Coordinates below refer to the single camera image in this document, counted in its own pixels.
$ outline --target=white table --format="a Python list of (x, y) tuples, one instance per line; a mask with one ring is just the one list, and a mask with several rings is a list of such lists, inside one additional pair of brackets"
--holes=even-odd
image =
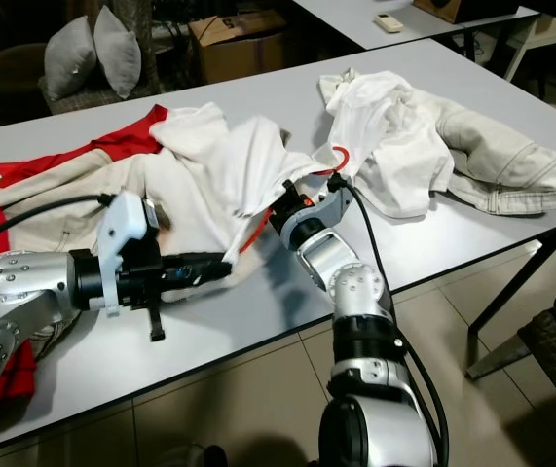
[[(143, 117), (155, 103), (174, 108), (208, 101), (225, 111), (230, 124), (264, 114), (292, 132), (289, 148), (309, 154), (325, 140), (332, 121), (324, 112), (317, 78), (350, 66), (364, 73), (393, 70), (418, 88), (455, 99), (556, 149), (556, 110), (423, 40), (0, 127), (0, 161), (68, 151)], [(398, 221), (373, 214), (372, 223), (390, 288), (397, 291), (551, 232), (556, 212), (531, 219), (496, 217), (436, 195), (423, 219)], [(373, 261), (356, 209), (347, 212), (338, 231), (365, 261)], [(149, 342), (144, 312), (116, 319), (85, 313), (41, 363), (37, 393), (22, 421), (0, 433), (0, 444), (294, 333), (331, 311), (295, 258), (283, 251), (235, 289), (168, 306), (163, 313), (165, 341)]]
[[(536, 16), (537, 12), (521, 7), (515, 15), (452, 24), (412, 5), (412, 0), (294, 0), (315, 17), (348, 37), (366, 51), (394, 46), (450, 33), (464, 33), (494, 22)], [(403, 23), (403, 30), (389, 34), (373, 18), (387, 14)]]

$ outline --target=cardboard box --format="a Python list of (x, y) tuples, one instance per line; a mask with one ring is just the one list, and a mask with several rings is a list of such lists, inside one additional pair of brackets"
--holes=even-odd
[(204, 83), (292, 66), (286, 21), (277, 12), (211, 17), (189, 24)]
[(467, 22), (512, 15), (519, 0), (414, 0), (414, 5), (449, 22)]

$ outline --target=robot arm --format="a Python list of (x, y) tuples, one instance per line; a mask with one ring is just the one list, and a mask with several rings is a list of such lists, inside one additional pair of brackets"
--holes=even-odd
[[(80, 311), (104, 308), (115, 315), (121, 306), (147, 307), (152, 341), (164, 339), (159, 315), (162, 292), (230, 274), (232, 266), (221, 262), (222, 253), (162, 257), (157, 233), (153, 206), (137, 195), (122, 193), (100, 223), (98, 256), (89, 250), (1, 253), (0, 375), (29, 336), (74, 319)], [(113, 302), (107, 295), (114, 297)]]
[(284, 246), (334, 303), (334, 399), (320, 424), (319, 465), (431, 467), (434, 448), (410, 387), (386, 280), (331, 229), (351, 202), (338, 189), (340, 175), (333, 178), (317, 205), (287, 182), (271, 218)]

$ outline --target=table leg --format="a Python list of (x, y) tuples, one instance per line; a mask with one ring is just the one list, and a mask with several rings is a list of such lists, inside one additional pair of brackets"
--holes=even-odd
[(502, 289), (495, 299), (488, 305), (487, 308), (479, 315), (478, 318), (468, 327), (468, 333), (476, 336), (479, 331), (485, 326), (490, 319), (506, 304), (511, 297), (529, 280), (536, 270), (548, 259), (550, 255), (556, 250), (556, 229), (551, 231), (541, 238), (541, 248), (537, 251), (533, 258), (524, 265), (523, 268), (511, 279), (511, 281)]
[(468, 60), (476, 61), (476, 55), (474, 52), (474, 35), (471, 30), (463, 32), (463, 49), (465, 50), (465, 56)]
[(492, 51), (492, 57), (490, 61), (494, 63), (501, 55), (504, 54), (504, 48), (507, 45), (507, 41), (509, 37), (511, 37), (511, 33), (513, 32), (513, 23), (511, 21), (504, 22), (500, 27), (499, 37), (496, 40), (496, 45), (494, 46), (494, 50)]
[(528, 27), (526, 27), (525, 29), (523, 29), (522, 32), (521, 32), (522, 38), (519, 39), (521, 41), (521, 46), (518, 49), (516, 49), (515, 54), (513, 55), (513, 58), (511, 59), (511, 63), (509, 63), (507, 71), (504, 73), (504, 78), (508, 82), (511, 82), (511, 80), (513, 79), (513, 76), (515, 75), (515, 72), (518, 71), (518, 67), (520, 66), (520, 62), (522, 61), (522, 58), (524, 57), (524, 54), (526, 53), (527, 49), (529, 48), (529, 41), (535, 35), (536, 25), (537, 25), (537, 20), (532, 19), (531, 24)]
[(511, 63), (509, 63), (509, 67), (507, 68), (507, 71), (504, 73), (504, 78), (508, 82), (511, 82), (511, 80), (515, 76), (515, 72), (518, 71), (518, 67), (520, 66), (520, 62), (522, 61), (522, 58), (524, 58), (524, 54), (526, 53), (526, 51), (527, 51), (526, 44), (522, 44), (522, 46), (515, 51), (515, 54), (511, 59)]
[(529, 355), (531, 355), (531, 350), (520, 339), (520, 336), (514, 334), (488, 355), (471, 365), (466, 370), (465, 377), (477, 381)]

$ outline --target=tiled floor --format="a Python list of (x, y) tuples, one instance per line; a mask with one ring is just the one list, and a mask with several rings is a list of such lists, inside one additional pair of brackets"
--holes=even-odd
[[(395, 297), (399, 325), (445, 405), (451, 466), (556, 467), (556, 390), (533, 357), (473, 384), (467, 323), (539, 248), (531, 243)], [(481, 334), (485, 355), (552, 303), (556, 252)], [(323, 323), (132, 401), (51, 438), (0, 450), (0, 467), (158, 465), (176, 446), (217, 443), (236, 467), (304, 466), (332, 365)]]

